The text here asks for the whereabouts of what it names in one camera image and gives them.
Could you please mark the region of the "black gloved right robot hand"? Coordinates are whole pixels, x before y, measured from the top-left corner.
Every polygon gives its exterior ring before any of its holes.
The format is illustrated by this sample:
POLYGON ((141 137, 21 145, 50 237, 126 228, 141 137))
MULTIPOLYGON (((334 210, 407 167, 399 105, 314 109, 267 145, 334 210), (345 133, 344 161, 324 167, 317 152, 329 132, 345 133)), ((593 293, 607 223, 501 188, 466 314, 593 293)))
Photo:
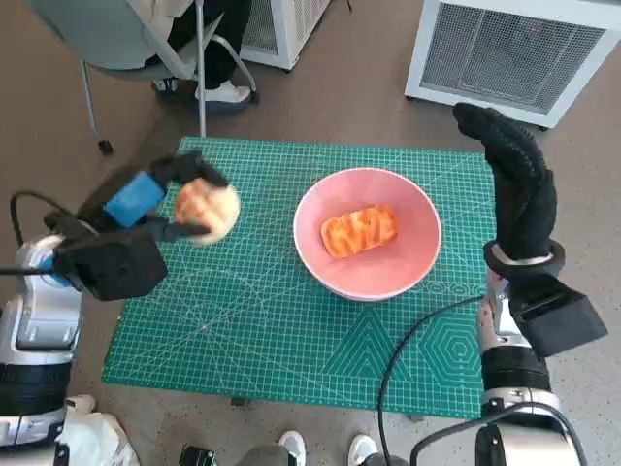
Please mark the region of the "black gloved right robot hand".
POLYGON ((492 108, 457 103, 459 131, 481 142, 494 177, 496 244, 512 261, 543 258, 557 214, 553 172, 535 138, 519 122, 492 108))

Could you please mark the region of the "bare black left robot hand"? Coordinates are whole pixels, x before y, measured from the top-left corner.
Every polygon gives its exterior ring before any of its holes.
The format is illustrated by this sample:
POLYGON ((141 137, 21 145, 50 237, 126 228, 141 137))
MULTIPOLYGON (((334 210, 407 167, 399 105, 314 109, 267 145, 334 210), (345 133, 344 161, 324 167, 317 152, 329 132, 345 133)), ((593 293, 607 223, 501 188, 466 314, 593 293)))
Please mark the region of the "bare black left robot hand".
POLYGON ((208 245, 231 231, 240 210, 237 189, 193 151, 116 170, 82 203, 78 219, 99 233, 143 226, 158 241, 188 238, 208 245), (152 213, 170 183, 180 185, 173 221, 152 213))

